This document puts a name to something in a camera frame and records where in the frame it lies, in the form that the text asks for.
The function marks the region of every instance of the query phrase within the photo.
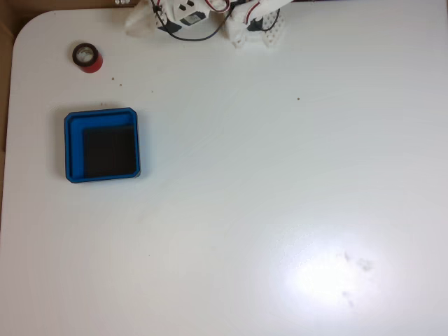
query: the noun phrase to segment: red tape roll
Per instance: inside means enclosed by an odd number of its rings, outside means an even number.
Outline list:
[[[73,62],[88,74],[97,72],[103,65],[103,57],[94,45],[82,43],[73,49]]]

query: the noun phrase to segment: white tabletop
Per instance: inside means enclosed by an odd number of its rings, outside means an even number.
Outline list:
[[[274,50],[126,13],[15,43],[0,335],[446,335],[446,0],[291,4]],[[140,177],[68,182],[64,117],[124,106]]]

